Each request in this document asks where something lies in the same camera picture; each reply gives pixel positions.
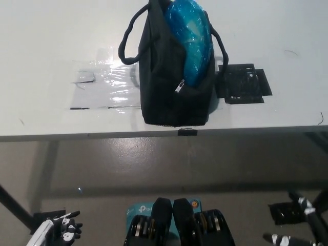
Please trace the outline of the robot right hand white black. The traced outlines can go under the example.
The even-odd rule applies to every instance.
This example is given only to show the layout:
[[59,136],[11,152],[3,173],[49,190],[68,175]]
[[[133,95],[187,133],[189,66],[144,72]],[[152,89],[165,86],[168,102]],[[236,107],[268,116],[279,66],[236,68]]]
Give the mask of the robot right hand white black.
[[315,240],[309,241],[289,235],[264,233],[263,239],[272,245],[327,245],[327,222],[322,213],[327,211],[327,190],[323,190],[310,202],[298,192],[289,192],[291,202],[269,205],[275,225],[308,223]]

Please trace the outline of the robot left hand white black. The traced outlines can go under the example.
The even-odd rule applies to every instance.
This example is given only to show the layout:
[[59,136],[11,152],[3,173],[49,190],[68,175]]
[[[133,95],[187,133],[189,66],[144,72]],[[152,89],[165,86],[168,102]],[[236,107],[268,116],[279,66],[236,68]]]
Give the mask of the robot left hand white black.
[[72,245],[81,237],[82,223],[76,223],[75,217],[80,214],[80,211],[47,218],[43,221],[26,246],[39,245]]

